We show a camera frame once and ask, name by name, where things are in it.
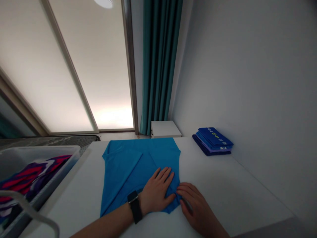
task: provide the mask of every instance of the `smartwatch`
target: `smartwatch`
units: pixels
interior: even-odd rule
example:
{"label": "smartwatch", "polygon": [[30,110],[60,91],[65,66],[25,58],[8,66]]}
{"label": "smartwatch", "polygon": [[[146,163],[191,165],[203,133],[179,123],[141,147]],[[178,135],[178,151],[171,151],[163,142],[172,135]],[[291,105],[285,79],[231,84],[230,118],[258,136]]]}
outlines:
{"label": "smartwatch", "polygon": [[142,212],[140,208],[140,203],[138,200],[138,193],[136,191],[133,191],[128,195],[128,202],[130,203],[130,207],[133,214],[134,223],[138,223],[140,220],[142,220]]}

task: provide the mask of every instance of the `white tabletop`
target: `white tabletop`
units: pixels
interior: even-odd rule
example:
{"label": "white tabletop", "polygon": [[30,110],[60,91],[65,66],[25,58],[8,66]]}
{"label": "white tabletop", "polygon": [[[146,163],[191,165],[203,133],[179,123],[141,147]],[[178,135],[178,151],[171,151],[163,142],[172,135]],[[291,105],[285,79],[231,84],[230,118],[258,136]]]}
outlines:
{"label": "white tabletop", "polygon": [[[292,213],[231,155],[207,157],[192,138],[174,138],[181,150],[179,176],[201,191],[230,236],[292,217]],[[99,218],[107,141],[93,142],[51,195],[40,213],[56,221],[69,237]],[[45,224],[32,221],[20,237],[53,237]],[[122,237],[199,237],[178,206],[171,214],[151,213]]]}

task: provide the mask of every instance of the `clear plastic basket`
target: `clear plastic basket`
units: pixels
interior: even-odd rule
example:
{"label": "clear plastic basket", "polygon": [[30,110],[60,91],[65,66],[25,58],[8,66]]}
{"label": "clear plastic basket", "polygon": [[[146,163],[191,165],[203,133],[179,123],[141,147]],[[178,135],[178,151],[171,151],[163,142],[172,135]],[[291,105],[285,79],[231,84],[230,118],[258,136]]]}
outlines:
{"label": "clear plastic basket", "polygon": [[[78,145],[30,146],[5,149],[0,151],[0,181],[11,177],[32,162],[42,162],[57,156],[72,155],[30,202],[30,205],[36,210],[39,210],[78,161],[80,157],[79,150],[80,146]],[[18,237],[30,221],[31,218],[22,211],[15,220],[0,233],[0,237]]]}

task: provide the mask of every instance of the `white cabinet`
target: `white cabinet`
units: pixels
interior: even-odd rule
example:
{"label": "white cabinet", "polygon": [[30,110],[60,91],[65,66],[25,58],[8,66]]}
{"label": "white cabinet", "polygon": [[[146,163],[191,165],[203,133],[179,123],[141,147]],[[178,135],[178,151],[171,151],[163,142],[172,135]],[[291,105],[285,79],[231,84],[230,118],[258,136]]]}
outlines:
{"label": "white cabinet", "polygon": [[173,121],[152,121],[151,138],[182,137]]}

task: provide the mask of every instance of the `watch strap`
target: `watch strap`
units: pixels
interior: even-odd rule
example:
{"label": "watch strap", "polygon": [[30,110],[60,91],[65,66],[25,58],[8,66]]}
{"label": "watch strap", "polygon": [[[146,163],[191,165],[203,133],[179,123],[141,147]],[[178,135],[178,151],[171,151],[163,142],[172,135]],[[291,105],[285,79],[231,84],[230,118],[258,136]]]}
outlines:
{"label": "watch strap", "polygon": [[137,224],[143,218],[139,200],[135,199],[133,202],[131,202],[130,207],[132,210],[134,223]]}

